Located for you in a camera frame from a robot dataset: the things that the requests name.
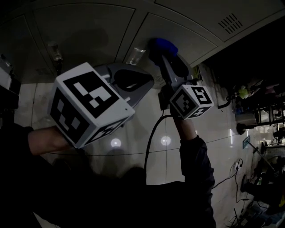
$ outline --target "white tile floor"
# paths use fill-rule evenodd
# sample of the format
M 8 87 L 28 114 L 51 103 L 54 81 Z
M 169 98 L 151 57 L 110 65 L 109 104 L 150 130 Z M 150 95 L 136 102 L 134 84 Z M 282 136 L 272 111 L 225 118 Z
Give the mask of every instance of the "white tile floor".
M 236 123 L 231 106 L 217 109 L 217 105 L 225 103 L 227 95 L 214 83 L 208 68 L 201 66 L 203 77 L 202 85 L 208 86 L 215 106 L 205 115 L 193 120 L 198 135 L 206 142 L 208 156 L 212 167 L 215 169 L 216 183 L 233 175 L 232 165 L 243 159 L 243 167 L 237 175 L 240 184 L 243 174 L 251 174 L 256 162 L 260 159 L 257 154 L 252 154 L 252 148 L 242 149 L 242 141 L 251 135 L 251 141 L 259 145 L 261 140 L 269 139 L 270 134 L 261 133 L 259 130 L 248 130 L 243 135 L 236 133 Z M 20 90 L 19 109 L 15 113 L 15 122 L 23 126 L 32 126 L 34 129 L 54 125 L 54 121 L 47 115 L 49 92 L 52 83 L 38 83 L 22 85 Z M 120 177 L 132 166 L 143 167 L 147 141 L 155 122 L 162 112 L 159 108 L 158 90 L 151 89 L 143 100 L 137 105 L 134 118 L 127 122 L 123 128 L 112 135 L 86 146 L 84 149 L 90 159 L 93 170 L 98 174 Z M 169 145 L 163 145 L 161 139 L 170 138 Z M 111 141 L 115 139 L 120 147 L 112 147 Z M 147 164 L 147 184 L 163 184 L 172 181 L 184 181 L 180 165 L 180 139 L 173 119 L 167 118 L 158 126 L 152 139 L 150 155 Z M 77 160 L 75 151 L 69 150 L 61 153 L 46 154 L 43 156 L 50 163 L 58 158 Z M 240 213 L 244 201 L 236 204 L 236 184 L 230 179 L 213 189 L 212 206 L 217 227 L 225 227 L 234 216 L 234 208 Z M 245 198 L 246 194 L 238 191 L 237 198 Z M 42 226 L 54 227 L 46 222 Z

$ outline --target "black cable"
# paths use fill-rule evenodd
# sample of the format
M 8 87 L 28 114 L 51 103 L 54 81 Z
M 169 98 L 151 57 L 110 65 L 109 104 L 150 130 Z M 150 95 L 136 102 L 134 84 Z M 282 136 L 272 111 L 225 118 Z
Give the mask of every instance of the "black cable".
M 226 180 L 228 180 L 228 179 L 231 179 L 232 177 L 236 176 L 236 174 L 237 174 L 237 171 L 236 171 L 236 173 L 235 173 L 233 176 L 231 176 L 231 177 L 229 177 L 229 178 L 227 178 L 227 179 L 224 179 L 223 181 L 219 182 L 219 183 L 216 184 L 214 187 L 212 187 L 212 189 L 216 188 L 219 184 L 223 183 L 224 181 L 226 181 Z
M 229 222 L 231 223 L 231 221 L 232 221 L 234 218 L 235 218 L 235 216 L 233 216 L 233 217 L 232 217 L 232 219 L 231 219 L 231 220 L 229 220 Z
M 167 118 L 167 117 L 171 117 L 171 115 L 166 115 L 166 116 L 163 116 L 163 115 L 162 115 L 162 116 L 159 118 L 159 120 L 156 122 L 155 126 L 153 127 L 153 129 L 152 129 L 152 131 L 151 131 L 151 135 L 150 135 L 150 138 L 148 139 L 148 143 L 147 143 L 146 158 L 145 158 L 145 160 L 144 160 L 144 170 L 145 170 L 145 171 L 147 171 L 147 158 L 148 158 L 148 154 L 149 154 L 149 152 L 150 152 L 152 137 L 153 137 L 153 135 L 154 135 L 154 133 L 155 133 L 155 130 L 156 130 L 157 126 L 159 125 L 159 123 L 160 123 L 161 121 L 163 121 L 163 120 L 164 120 L 165 118 Z
M 246 193 L 246 197 L 245 198 L 247 198 L 247 197 L 248 197 L 248 192 Z M 244 205 L 245 205 L 245 201 L 244 201 Z M 244 211 L 244 205 L 242 206 L 241 213 Z
M 236 215 L 237 224 L 239 224 L 240 222 L 239 222 L 239 219 L 237 218 L 236 209 L 234 208 L 233 210 L 235 211 L 235 215 Z
M 214 187 L 212 187 L 212 189 L 216 188 L 219 184 L 223 183 L 224 181 L 226 181 L 226 180 L 228 180 L 228 179 L 231 179 L 232 177 L 236 176 L 236 175 L 237 175 L 237 171 L 238 171 L 239 167 L 242 167 L 243 163 L 244 163 L 244 162 L 243 162 L 243 160 L 242 160 L 242 159 L 239 159 L 238 164 L 237 164 L 237 170 L 236 170 L 236 173 L 235 173 L 233 176 L 228 177 L 227 179 L 224 179 L 223 181 L 219 182 L 219 183 L 218 183 L 218 184 L 216 184 Z
M 235 220 L 232 222 L 232 225 L 230 226 L 230 228 L 233 227 L 235 221 L 236 221 L 236 216 L 235 216 Z
M 236 203 L 240 202 L 241 200 L 237 201 L 237 192 L 239 191 L 239 185 L 237 184 L 236 181 L 236 175 L 235 175 L 235 182 L 236 182 Z

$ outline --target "yellow object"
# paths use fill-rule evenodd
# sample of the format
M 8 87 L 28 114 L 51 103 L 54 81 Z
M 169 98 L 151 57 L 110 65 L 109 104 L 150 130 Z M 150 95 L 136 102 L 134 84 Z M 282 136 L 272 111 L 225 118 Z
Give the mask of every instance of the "yellow object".
M 247 89 L 239 89 L 239 96 L 241 99 L 248 98 L 248 90 Z
M 199 69 L 199 66 L 198 65 L 194 66 L 193 70 L 194 70 L 193 79 L 194 78 L 200 79 L 200 69 Z
M 284 204 L 285 204 L 285 197 L 284 197 L 284 195 L 283 195 L 282 198 L 281 198 L 281 203 L 279 204 L 279 207 L 280 207 L 280 208 L 283 207 Z

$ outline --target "blue object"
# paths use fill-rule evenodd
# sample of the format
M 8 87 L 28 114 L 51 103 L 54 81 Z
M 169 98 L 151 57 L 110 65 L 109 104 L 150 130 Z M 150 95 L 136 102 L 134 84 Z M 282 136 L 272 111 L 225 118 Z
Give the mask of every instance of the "blue object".
M 178 53 L 178 48 L 165 39 L 156 38 L 149 42 L 150 54 L 149 59 L 156 65 L 160 65 L 161 56 L 164 55 L 167 59 L 174 59 Z
M 246 137 L 245 140 L 242 142 L 242 148 L 244 149 L 249 142 L 250 142 L 250 135 Z

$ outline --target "black sleeve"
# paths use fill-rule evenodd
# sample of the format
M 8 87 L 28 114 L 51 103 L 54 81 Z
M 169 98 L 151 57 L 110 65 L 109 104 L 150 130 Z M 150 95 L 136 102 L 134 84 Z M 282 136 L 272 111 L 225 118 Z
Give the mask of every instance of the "black sleeve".
M 199 136 L 193 140 L 181 140 L 180 158 L 182 174 L 196 202 L 197 214 L 207 228 L 215 228 L 211 207 L 211 190 L 215 184 L 214 169 L 207 155 L 206 143 Z
M 18 124 L 4 126 L 0 129 L 1 149 L 4 151 L 5 159 L 23 163 L 23 159 L 32 156 L 28 143 L 28 134 L 31 131 L 33 128 L 22 127 Z

